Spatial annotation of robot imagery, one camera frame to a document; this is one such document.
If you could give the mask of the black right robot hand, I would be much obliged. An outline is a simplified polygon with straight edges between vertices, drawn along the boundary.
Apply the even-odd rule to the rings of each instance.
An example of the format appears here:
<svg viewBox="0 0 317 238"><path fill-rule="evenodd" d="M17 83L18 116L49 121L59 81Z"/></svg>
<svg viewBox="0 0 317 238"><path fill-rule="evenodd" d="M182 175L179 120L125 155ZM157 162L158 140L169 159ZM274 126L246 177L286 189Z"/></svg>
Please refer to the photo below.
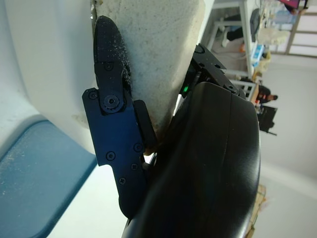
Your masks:
<svg viewBox="0 0 317 238"><path fill-rule="evenodd" d="M197 45L184 102L158 143L146 105L126 83L123 38L106 16L94 32L97 88L82 96L100 166L112 168L125 238L242 238L259 185L257 113Z"/></svg>

